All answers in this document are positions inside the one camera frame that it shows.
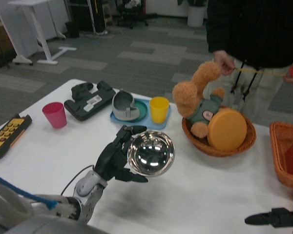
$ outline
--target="red plastic cup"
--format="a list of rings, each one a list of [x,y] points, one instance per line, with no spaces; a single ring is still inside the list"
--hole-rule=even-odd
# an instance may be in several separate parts
[[[64,106],[60,102],[52,102],[43,107],[42,112],[52,127],[59,129],[67,124]]]

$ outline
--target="stainless steel bowl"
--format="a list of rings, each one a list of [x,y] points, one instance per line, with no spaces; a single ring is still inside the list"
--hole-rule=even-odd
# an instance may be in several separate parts
[[[128,150],[128,163],[142,176],[159,176],[174,162],[175,147],[165,134],[148,131],[139,134]]]

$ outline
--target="wicker basket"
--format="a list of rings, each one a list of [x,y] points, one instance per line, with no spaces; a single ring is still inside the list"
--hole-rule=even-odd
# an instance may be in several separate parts
[[[287,173],[285,152],[293,144],[293,125],[275,122],[270,126],[274,167],[281,183],[293,188],[293,175]]]
[[[195,137],[191,133],[192,124],[185,118],[182,119],[182,128],[183,128],[186,136],[188,137],[188,139],[190,141],[192,141],[192,143],[195,145],[195,147],[198,148],[203,153],[210,155],[210,156],[214,156],[214,157],[227,157],[227,156],[231,156],[231,155],[245,152],[250,147],[252,147],[252,145],[256,141],[256,131],[255,131],[253,124],[250,122],[250,120],[248,118],[246,118],[245,116],[243,116],[243,117],[245,118],[247,128],[248,128],[247,135],[245,137],[244,142],[242,143],[242,145],[239,148],[237,148],[235,150],[230,150],[230,151],[217,150],[209,145],[207,138],[199,139],[199,138]]]

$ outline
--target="green shirt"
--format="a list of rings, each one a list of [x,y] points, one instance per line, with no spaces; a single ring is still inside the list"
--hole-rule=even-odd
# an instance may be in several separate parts
[[[199,103],[194,114],[190,116],[188,120],[192,124],[195,124],[196,122],[203,122],[208,125],[211,118],[219,111],[222,101],[223,99],[221,97],[214,94],[210,96],[210,100],[203,99]]]

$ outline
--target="teddy bear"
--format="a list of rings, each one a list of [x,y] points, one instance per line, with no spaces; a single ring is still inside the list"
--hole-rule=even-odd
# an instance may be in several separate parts
[[[225,96],[225,90],[218,88],[212,92],[210,99],[203,98],[207,84],[220,76],[220,66],[217,63],[205,62],[199,66],[191,81],[178,83],[172,91],[178,112],[191,122],[191,132],[198,138],[208,135],[208,124],[219,111]]]

